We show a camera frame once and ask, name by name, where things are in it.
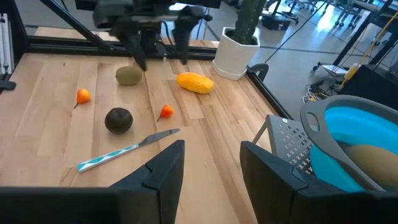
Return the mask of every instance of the cactus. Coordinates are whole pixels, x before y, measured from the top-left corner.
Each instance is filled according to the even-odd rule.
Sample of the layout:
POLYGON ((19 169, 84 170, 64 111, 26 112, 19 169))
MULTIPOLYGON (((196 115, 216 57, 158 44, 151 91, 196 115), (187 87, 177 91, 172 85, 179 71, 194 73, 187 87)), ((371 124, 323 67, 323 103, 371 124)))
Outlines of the cactus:
POLYGON ((243 0, 238 12, 238 20, 235 23, 233 40, 240 44, 251 44, 252 36, 266 2, 267 0, 243 0))

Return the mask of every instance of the blue and white handle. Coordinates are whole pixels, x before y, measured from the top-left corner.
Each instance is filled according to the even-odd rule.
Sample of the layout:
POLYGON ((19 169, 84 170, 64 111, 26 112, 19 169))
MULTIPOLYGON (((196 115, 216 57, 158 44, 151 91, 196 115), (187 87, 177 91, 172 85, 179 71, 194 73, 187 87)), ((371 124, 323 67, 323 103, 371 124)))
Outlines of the blue and white handle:
POLYGON ((138 148, 139 144, 135 144, 129 147, 125 147, 124 149, 119 149, 116 150, 114 152, 110 152, 107 155, 103 155, 103 156, 99 156, 97 158, 94 159, 90 159, 88 161, 82 162, 80 164, 77 165, 77 171, 78 172, 84 172, 86 170, 89 170, 93 167, 96 167, 100 164, 103 164, 104 162, 108 162, 111 159, 114 159, 118 156, 121 156, 127 152, 133 151, 134 149, 138 148))

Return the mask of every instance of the knife blade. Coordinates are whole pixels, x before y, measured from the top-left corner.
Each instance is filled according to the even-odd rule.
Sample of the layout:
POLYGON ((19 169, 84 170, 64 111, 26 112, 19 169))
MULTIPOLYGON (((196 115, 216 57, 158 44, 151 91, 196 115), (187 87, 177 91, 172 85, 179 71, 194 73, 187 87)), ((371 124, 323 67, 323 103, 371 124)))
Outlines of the knife blade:
POLYGON ((104 162, 108 162, 111 159, 119 157, 119 156, 121 156, 121 155, 123 155, 123 154, 125 154, 127 152, 131 152, 131 151, 133 151, 133 150, 135 150, 135 149, 137 149, 137 148, 139 148, 141 146, 145 146, 146 144, 150 144, 150 143, 152 143, 154 141, 160 140, 160 139, 162 139, 164 137, 167 137, 167 136, 169 136, 171 134, 174 134, 176 132, 179 132, 179 131, 180 131, 179 128, 175 128, 175 129, 170 129, 170 130, 167 130, 167 131, 162 131, 162 132, 159 132, 159 133, 151 134, 150 136, 146 137, 144 140, 142 140, 138 144, 134 144, 132 146, 125 147, 123 149, 119 149, 119 150, 116 150, 114 152, 110 152, 110 153, 108 153, 106 155, 99 156, 97 158, 90 159, 90 160, 87 160, 85 162, 79 163, 77 165, 77 171, 78 172, 84 172, 84 171, 89 170, 89 169, 91 169, 93 167, 96 167, 96 166, 98 166, 100 164, 103 164, 104 162))

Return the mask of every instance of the wooden table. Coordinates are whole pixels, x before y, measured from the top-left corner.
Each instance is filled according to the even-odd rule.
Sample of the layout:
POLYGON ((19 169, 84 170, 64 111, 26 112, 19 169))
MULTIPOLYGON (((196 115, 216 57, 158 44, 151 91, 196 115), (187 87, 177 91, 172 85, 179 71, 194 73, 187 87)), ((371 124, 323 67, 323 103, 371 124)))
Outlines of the wooden table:
MULTIPOLYGON (((74 30, 39 28, 37 35, 80 38, 74 30)), ((193 41, 197 46, 213 46, 193 41)), ((185 140, 185 170, 176 223, 256 223, 239 161, 242 140, 252 140, 267 114, 267 101, 247 77, 219 77, 211 61, 147 60, 136 86, 119 86, 115 72, 130 58, 25 54, 0 95, 0 185, 109 186, 178 139, 185 140), (216 88, 199 95, 180 88, 181 72, 211 78, 216 88), (92 101, 73 109, 76 91, 92 101), (169 104, 175 114, 156 122, 169 104), (132 128, 121 136, 104 125, 114 107, 128 109, 132 128), (79 174, 76 165, 166 129, 181 131, 79 174)), ((259 145, 270 150, 267 135, 259 145)))

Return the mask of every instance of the white planter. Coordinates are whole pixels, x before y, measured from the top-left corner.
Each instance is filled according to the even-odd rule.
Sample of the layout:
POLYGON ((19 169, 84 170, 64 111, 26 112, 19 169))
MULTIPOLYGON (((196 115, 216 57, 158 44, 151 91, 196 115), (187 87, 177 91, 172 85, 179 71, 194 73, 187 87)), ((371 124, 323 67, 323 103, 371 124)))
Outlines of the white planter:
POLYGON ((226 31, 233 29, 224 27, 216 58, 213 60, 213 69, 221 77, 238 80, 246 73, 246 66, 260 48, 260 41, 253 36, 257 45, 239 44, 225 35, 226 31))

